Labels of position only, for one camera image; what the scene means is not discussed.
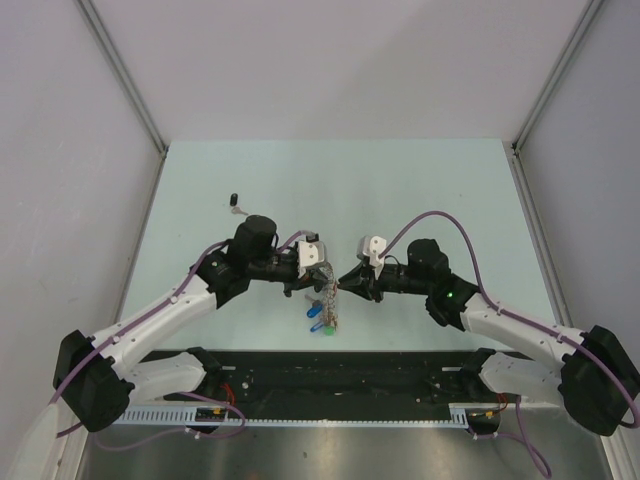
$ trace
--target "white panel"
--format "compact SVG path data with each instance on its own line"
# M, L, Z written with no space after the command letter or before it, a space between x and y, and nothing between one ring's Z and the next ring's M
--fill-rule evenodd
M0 15L0 477L60 340L115 315L159 158L69 0Z
M512 140L586 0L99 0L169 140Z
M167 291L207 246L233 236L247 212L272 218L281 239L313 229L336 276L356 264L358 241L391 239L429 209L460 219L487 288L523 312L552 314L502 144L498 140L177 142L171 145L136 264L125 315ZM436 238L452 268L472 279L464 241L442 218L425 219L394 249L406 262L416 238ZM164 346L257 350L456 350L494 346L437 325L424 297L388 294L381 304L338 292L335 336L312 334L302 292L253 282L222 309L177 332Z
M612 330L637 366L639 45L640 4L608 2L522 152L573 322Z

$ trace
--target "blue clip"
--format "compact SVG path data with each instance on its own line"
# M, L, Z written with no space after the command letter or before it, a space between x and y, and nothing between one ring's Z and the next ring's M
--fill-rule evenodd
M324 323L322 323L322 322L318 322L318 323L316 323L313 327L311 327L311 328L309 329L309 331L310 331L311 333L313 333L313 332L317 332L317 331L318 331L318 330L320 330L322 327L324 327Z
M320 312L322 311L322 303L319 305L316 305L314 307L311 307L308 311L307 311L307 317L309 318L313 318L316 315L318 315Z

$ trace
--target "robotic arm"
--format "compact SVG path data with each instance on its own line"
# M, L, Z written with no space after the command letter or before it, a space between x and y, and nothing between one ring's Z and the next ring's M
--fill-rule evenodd
M139 362L188 322L244 293L252 280L281 282L288 297L294 290L323 288L327 278L319 267L325 262L324 245L317 235L289 249L276 249L274 238L272 220L249 216L233 239L208 252L184 281L143 311L91 337L76 330L63 339L54 388L68 382L73 370L92 356L60 393L87 430L109 426L133 401L215 387L221 366L201 348Z
M412 242L406 265L386 263L380 257L386 245L381 237L364 237L358 247L360 264L340 278L338 288L375 302L383 300L384 292L424 295L438 324L487 336L531 359L480 349L463 370L489 390L564 406L580 425L599 435L612 435L623 424L628 402L619 389L592 360L561 341L570 339L594 354L635 398L640 374L613 333L599 326L586 333L554 325L549 327L552 336L508 318L502 311L513 310L501 302L495 302L496 311L477 285L451 272L435 240Z

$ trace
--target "gray wall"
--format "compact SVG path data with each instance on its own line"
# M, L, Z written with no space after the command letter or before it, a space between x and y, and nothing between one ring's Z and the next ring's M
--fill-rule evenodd
M57 350L113 321L160 159L70 0L0 14L0 478Z
M640 3L611 0L522 160L574 323L613 330L636 365L639 142ZM625 435L637 456L640 435Z

